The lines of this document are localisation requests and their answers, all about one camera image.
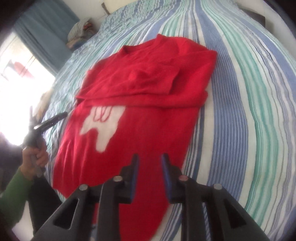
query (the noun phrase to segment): green sleeve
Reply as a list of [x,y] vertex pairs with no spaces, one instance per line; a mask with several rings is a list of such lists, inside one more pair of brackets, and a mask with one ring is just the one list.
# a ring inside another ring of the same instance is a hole
[[25,203],[33,182],[26,179],[20,169],[17,170],[6,190],[0,197],[0,211],[6,224],[12,228],[22,218]]

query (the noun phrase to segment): white graphic print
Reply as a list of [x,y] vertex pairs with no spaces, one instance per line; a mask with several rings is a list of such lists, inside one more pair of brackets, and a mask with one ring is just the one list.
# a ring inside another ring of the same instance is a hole
[[90,115],[82,125],[80,135],[87,133],[92,128],[96,128],[98,131],[96,150],[104,152],[111,137],[117,130],[118,121],[124,110],[125,106],[92,107]]

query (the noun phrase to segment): folded clothes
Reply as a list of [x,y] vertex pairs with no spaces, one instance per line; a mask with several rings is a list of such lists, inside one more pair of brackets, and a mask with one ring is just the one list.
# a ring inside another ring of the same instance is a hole
[[77,95],[54,188],[68,197],[80,184],[101,184],[138,153],[135,199],[120,206],[120,233],[123,241],[151,239],[168,207],[160,155],[182,167],[216,55],[192,40],[157,35],[99,61]]

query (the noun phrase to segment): blue striped bedding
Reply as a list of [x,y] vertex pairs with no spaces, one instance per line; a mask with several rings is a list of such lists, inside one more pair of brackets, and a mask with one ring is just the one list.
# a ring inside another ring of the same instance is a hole
[[[58,74],[45,119],[71,111],[86,71],[123,45],[158,33],[183,36],[218,52],[183,172],[221,183],[279,240],[296,218],[296,62],[232,0],[139,0],[103,22]],[[62,124],[46,132],[52,180]],[[181,206],[170,206],[153,241],[180,240]]]

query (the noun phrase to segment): metal screw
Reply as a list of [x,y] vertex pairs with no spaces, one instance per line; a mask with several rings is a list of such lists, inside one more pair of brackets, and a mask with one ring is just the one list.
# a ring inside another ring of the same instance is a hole
[[181,175],[181,176],[179,177],[179,180],[182,181],[182,182],[188,181],[188,176]]
[[87,186],[86,184],[81,184],[81,185],[79,186],[79,190],[80,190],[80,191],[85,191],[87,188],[88,188],[88,186]]
[[113,177],[114,182],[121,182],[123,180],[122,176],[115,176]]
[[216,190],[222,190],[223,186],[220,183],[214,184],[214,189]]

